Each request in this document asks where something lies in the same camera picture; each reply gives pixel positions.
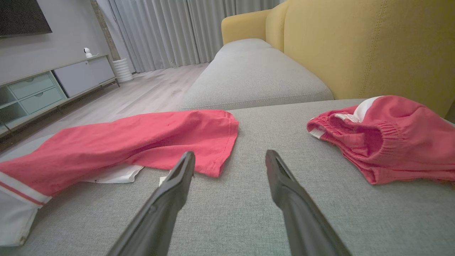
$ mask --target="drawer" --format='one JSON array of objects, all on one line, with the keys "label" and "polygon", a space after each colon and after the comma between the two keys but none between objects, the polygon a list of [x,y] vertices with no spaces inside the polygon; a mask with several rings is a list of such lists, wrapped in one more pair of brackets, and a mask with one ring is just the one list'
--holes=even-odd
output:
[{"label": "drawer", "polygon": [[58,92],[57,88],[54,87],[50,90],[38,93],[30,98],[22,100],[20,103],[25,108],[25,110],[31,114],[61,99],[62,97],[60,93]]},{"label": "drawer", "polygon": [[53,86],[55,85],[48,74],[43,74],[9,85],[11,91],[18,99],[22,99]]}]

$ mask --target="white cylindrical planter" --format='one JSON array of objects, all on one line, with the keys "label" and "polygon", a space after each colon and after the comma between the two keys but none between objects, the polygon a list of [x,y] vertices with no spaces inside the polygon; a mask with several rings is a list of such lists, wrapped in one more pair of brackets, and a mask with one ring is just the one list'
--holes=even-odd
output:
[{"label": "white cylindrical planter", "polygon": [[113,61],[113,63],[118,82],[129,82],[133,80],[133,75],[128,67],[128,61],[126,58]]}]

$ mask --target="sofa seat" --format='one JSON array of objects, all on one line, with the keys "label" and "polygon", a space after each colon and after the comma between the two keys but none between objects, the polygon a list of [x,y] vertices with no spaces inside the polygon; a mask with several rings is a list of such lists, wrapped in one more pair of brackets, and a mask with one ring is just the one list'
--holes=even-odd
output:
[{"label": "sofa seat", "polygon": [[[240,122],[232,155],[220,178],[193,178],[168,255],[290,255],[268,186],[267,149],[281,155],[352,255],[453,255],[450,184],[370,185],[335,146],[307,133],[310,118],[361,101],[232,110]],[[38,211],[24,246],[0,248],[0,255],[103,256],[166,175],[144,169],[130,184],[78,183]]]},{"label": "sofa seat", "polygon": [[251,108],[332,100],[313,73],[261,39],[226,44],[194,82],[180,110]]}]

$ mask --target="open shelf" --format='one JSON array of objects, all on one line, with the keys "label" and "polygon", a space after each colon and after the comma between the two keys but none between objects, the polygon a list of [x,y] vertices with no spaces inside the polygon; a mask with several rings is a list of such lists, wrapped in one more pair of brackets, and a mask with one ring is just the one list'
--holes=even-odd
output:
[{"label": "open shelf", "polygon": [[0,121],[8,123],[15,121],[16,119],[23,118],[27,115],[25,110],[20,106],[19,102],[14,102],[6,107],[0,109]]},{"label": "open shelf", "polygon": [[15,101],[16,98],[14,98],[7,86],[0,87],[0,108],[12,105]]}]

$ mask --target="gray curtain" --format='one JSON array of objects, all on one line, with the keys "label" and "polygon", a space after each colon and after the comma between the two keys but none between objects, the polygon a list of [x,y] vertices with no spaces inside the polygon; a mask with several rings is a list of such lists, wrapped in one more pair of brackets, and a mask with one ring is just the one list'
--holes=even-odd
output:
[{"label": "gray curtain", "polygon": [[279,0],[110,0],[137,72],[213,60],[221,20],[266,10]]}]

